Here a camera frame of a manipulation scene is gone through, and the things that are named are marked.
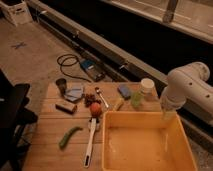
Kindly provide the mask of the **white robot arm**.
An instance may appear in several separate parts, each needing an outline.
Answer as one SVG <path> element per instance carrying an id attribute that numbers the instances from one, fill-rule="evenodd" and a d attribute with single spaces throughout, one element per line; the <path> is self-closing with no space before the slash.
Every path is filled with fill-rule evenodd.
<path id="1" fill-rule="evenodd" d="M 206 83 L 209 77 L 210 69 L 203 62 L 192 62 L 172 69 L 160 96 L 163 119 L 170 120 L 187 100 L 213 116 L 213 86 Z"/>

